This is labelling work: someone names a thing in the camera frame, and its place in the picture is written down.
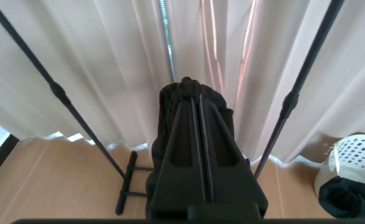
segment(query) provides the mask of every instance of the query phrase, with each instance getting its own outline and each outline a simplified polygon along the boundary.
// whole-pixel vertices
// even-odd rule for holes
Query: black cloth
[[[216,105],[229,131],[234,136],[233,110],[226,107],[225,99],[221,94],[189,77],[183,78],[181,83],[171,83],[165,86],[160,91],[157,138],[152,145],[154,171],[146,180],[147,203],[150,203],[152,200],[178,104],[185,99],[195,98],[198,100],[200,95],[211,100]]]
[[[319,203],[336,218],[365,218],[365,184],[334,177],[320,187]]]

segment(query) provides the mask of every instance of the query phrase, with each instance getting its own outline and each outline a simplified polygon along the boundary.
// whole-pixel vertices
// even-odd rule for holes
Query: white curtain
[[[223,93],[250,159],[261,156],[329,3],[165,1],[176,81],[189,76]],[[0,8],[100,140],[150,145],[158,92],[172,82],[158,0],[1,0]],[[1,26],[0,125],[21,139],[87,137]],[[347,0],[272,154],[288,162],[324,136],[355,132],[365,133],[365,1]]]

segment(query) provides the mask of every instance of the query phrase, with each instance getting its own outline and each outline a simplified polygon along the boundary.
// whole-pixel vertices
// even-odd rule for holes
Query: curtain fold
[[[222,92],[251,160],[329,3],[165,0],[177,81],[189,76]],[[151,144],[158,94],[172,81],[158,0],[0,0],[0,8],[105,145]],[[0,125],[20,139],[88,138],[1,25]],[[347,0],[272,154],[289,162],[309,146],[323,153],[325,136],[355,132],[365,133],[365,1]]]

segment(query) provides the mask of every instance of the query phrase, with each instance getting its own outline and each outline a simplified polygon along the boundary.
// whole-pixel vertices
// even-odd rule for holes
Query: white basket
[[[340,176],[365,183],[365,134],[339,140],[315,177],[315,192],[330,179]]]

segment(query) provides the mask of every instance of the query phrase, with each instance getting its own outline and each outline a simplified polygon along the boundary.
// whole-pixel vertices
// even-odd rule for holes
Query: wooden floor
[[[110,151],[127,166],[130,149]],[[151,166],[147,149],[137,165]],[[259,178],[269,208],[266,218],[331,218],[313,191],[316,169],[294,164],[281,169],[268,161]],[[135,171],[131,190],[144,192],[148,173]],[[19,218],[144,218],[146,200],[127,199],[124,214],[114,213],[122,179],[96,146],[84,139],[31,138],[18,143],[0,168],[0,223]]]

